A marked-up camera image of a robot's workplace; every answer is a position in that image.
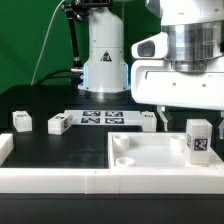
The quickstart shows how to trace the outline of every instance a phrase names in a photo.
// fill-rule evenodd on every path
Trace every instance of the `black and white marker card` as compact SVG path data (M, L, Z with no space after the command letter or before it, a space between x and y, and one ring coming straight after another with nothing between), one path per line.
M83 116L86 116L86 117L100 117L100 115L101 115L101 112L96 111L96 110L92 110L92 111L84 110L83 111Z
M99 124L100 123L100 118L86 118L86 117L83 117L82 120L81 120L81 123L82 124Z
M106 117L123 117L122 111L106 111L105 112Z
M106 118L105 119L106 124L124 124L124 119L123 118Z
M66 110L72 115L73 125L127 125L141 126L140 111Z

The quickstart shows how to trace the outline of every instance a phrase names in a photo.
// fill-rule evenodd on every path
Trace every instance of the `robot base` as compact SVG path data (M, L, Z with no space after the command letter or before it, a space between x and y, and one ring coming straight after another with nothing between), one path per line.
M96 99L119 99L130 95L130 89L121 92L92 92L89 90L79 89L79 94Z

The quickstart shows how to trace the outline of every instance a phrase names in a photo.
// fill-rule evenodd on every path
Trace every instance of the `white container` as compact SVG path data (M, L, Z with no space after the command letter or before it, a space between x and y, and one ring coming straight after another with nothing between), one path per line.
M113 136L113 148L116 152L129 150L130 138L126 134L116 134Z
M121 167L121 168L132 167L136 165L135 160L128 157L121 157L116 159L115 164L117 167Z
M170 138L170 150L173 152L183 152L186 145L184 135L174 135Z

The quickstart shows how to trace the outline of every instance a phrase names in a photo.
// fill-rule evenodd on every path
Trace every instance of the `green backdrop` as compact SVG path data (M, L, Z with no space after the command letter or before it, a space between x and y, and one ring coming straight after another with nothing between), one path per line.
M34 69L52 14L60 0L1 1L0 93L14 85L31 84ZM160 20L145 0L115 2L111 11L123 18L125 61L131 66L131 45L160 31ZM76 24L82 62L88 59L88 21ZM72 51L65 13L59 9L35 81L58 69L70 68ZM68 84L48 81L46 84Z

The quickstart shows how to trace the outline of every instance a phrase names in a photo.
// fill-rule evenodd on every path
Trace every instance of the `white cube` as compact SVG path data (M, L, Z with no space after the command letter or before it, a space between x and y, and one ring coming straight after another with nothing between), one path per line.
M186 160L195 165L208 165L212 125L205 119L187 120Z
M72 125L72 115L59 113L48 120L48 133L62 135Z
M153 112L142 112L143 132L156 132L157 119Z
M26 111L15 111L13 115L13 125L18 132L32 131L32 119Z

